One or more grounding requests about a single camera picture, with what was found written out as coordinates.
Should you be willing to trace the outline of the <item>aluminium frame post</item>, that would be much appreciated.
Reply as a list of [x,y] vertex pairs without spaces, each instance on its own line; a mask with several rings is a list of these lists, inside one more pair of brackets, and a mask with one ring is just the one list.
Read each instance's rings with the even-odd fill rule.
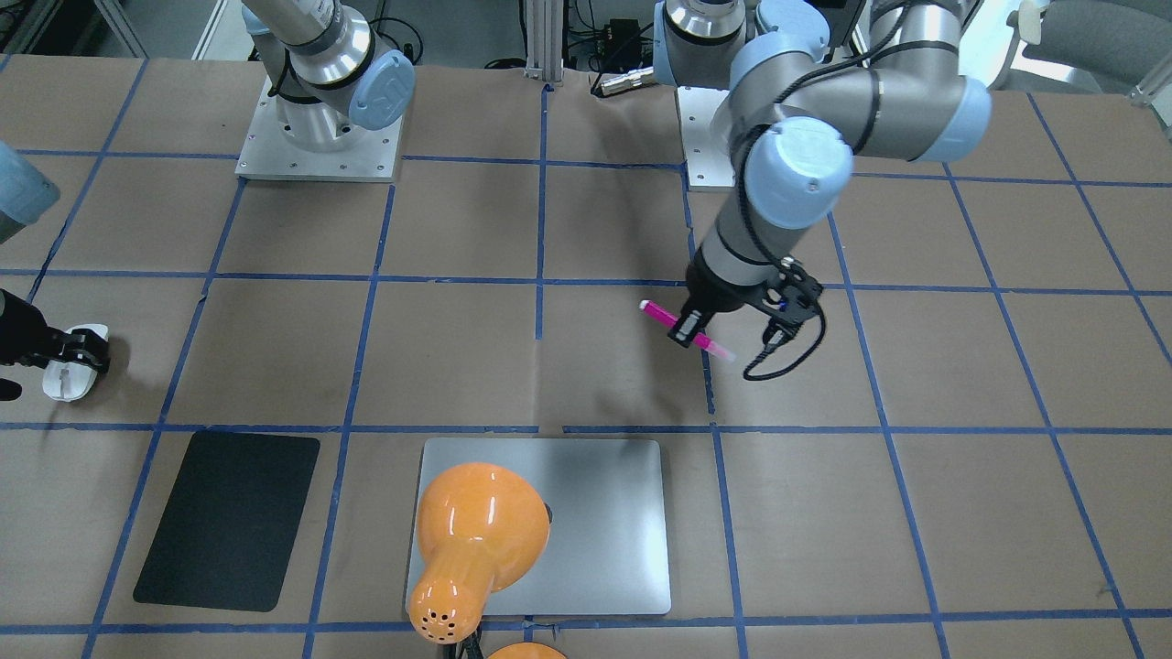
[[523,1],[525,67],[527,79],[558,88],[563,84],[565,1]]

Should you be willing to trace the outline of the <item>silver closed notebook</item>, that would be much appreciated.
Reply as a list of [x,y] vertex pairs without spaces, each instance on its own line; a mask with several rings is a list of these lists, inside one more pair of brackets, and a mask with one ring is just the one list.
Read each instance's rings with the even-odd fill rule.
[[663,460],[653,439],[428,439],[420,483],[448,468],[510,469],[552,510],[534,568],[488,599],[507,616],[663,616],[672,610]]

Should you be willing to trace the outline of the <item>pink pen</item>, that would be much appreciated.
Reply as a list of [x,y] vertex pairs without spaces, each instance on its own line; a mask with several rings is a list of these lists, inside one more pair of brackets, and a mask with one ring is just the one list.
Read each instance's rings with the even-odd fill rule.
[[725,362],[735,362],[736,355],[732,351],[725,349],[718,342],[709,338],[706,333],[700,330],[700,314],[699,312],[691,312],[684,318],[673,314],[670,311],[662,308],[649,299],[643,299],[639,304],[639,310],[650,317],[653,321],[661,324],[668,330],[668,337],[676,341],[677,345],[699,346],[699,349],[707,351]]

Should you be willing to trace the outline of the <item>black mousepad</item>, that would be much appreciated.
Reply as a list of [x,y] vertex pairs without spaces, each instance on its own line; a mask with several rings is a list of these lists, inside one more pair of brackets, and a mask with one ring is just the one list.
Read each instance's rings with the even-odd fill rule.
[[196,432],[132,598],[268,612],[279,604],[321,442]]

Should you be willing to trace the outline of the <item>orange desk lamp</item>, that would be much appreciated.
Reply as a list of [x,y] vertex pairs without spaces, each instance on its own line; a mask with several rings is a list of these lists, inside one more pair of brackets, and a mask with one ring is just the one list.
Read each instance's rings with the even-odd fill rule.
[[416,507],[422,572],[406,597],[416,633],[443,658],[482,658],[481,624],[548,546],[552,510],[506,467],[462,463],[440,473]]

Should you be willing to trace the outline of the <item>white computer mouse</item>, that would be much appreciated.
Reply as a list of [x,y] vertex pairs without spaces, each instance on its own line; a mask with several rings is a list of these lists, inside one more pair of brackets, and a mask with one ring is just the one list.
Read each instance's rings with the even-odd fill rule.
[[[104,324],[80,324],[71,326],[70,330],[108,330],[108,341],[110,339],[110,330]],[[42,376],[42,392],[57,402],[75,402],[91,390],[98,375],[101,374],[83,364],[47,364]]]

